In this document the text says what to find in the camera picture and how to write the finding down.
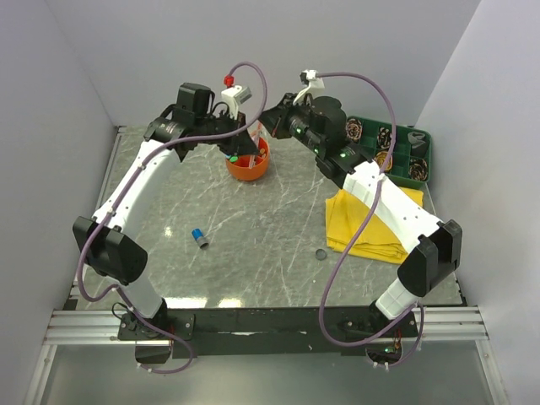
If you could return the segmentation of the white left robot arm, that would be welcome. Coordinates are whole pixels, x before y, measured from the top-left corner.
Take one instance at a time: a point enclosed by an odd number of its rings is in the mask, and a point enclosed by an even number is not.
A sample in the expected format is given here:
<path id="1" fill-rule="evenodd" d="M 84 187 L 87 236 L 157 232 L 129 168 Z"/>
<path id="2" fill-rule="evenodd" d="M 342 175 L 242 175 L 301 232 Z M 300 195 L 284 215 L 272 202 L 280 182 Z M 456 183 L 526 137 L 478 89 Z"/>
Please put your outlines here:
<path id="1" fill-rule="evenodd" d="M 163 298 L 144 269 L 148 253 L 136 243 L 153 198 L 171 171 L 198 144 L 213 144 L 227 157 L 255 155 L 258 147 L 246 128 L 240 106 L 251 98 L 247 86 L 230 85 L 221 93 L 224 111 L 215 115 L 214 92 L 184 83 L 177 101 L 147 127 L 138 154 L 115 191 L 90 218 L 79 217 L 73 234 L 83 262 L 112 282 L 127 305 L 141 315 L 138 328 L 157 339 L 168 331 Z"/>

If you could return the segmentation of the blue grey cylinder cap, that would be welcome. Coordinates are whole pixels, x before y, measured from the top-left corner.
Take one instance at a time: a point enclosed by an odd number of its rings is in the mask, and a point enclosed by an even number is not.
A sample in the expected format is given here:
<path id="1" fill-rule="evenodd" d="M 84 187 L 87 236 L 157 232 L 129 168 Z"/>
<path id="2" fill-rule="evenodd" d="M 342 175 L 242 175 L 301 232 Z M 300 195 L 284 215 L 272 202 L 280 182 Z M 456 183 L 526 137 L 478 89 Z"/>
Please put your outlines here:
<path id="1" fill-rule="evenodd" d="M 195 228 L 192 231 L 192 237 L 200 249 L 205 249 L 208 247 L 208 240 L 206 239 L 206 236 L 199 228 Z"/>

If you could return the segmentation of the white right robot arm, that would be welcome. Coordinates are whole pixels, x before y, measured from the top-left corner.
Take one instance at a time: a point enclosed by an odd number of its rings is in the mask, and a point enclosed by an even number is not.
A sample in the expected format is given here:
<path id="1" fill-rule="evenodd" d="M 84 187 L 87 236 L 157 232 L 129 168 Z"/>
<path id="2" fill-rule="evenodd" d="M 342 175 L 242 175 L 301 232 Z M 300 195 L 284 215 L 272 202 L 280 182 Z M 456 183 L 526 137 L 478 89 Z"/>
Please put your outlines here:
<path id="1" fill-rule="evenodd" d="M 346 114 L 340 101 L 329 96 L 294 102 L 287 93 L 259 120 L 276 139 L 296 138 L 316 155 L 321 173 L 366 205 L 397 237 L 408 256 L 397 278 L 373 304 L 372 331 L 388 336 L 399 316 L 451 273 L 461 260 L 462 228 L 443 222 L 416 204 L 380 172 L 378 164 L 346 134 Z"/>

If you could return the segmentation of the small grey round lid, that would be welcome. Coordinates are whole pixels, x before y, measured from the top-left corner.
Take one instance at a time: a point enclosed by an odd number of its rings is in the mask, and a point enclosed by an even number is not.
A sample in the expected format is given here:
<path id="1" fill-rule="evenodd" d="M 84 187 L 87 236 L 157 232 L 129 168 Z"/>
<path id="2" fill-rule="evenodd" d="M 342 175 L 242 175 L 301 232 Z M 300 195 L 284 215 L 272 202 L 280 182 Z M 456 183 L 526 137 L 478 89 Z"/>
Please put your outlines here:
<path id="1" fill-rule="evenodd" d="M 319 261 L 325 260 L 327 258 L 327 253 L 323 249 L 317 249 L 315 252 L 316 259 Z"/>

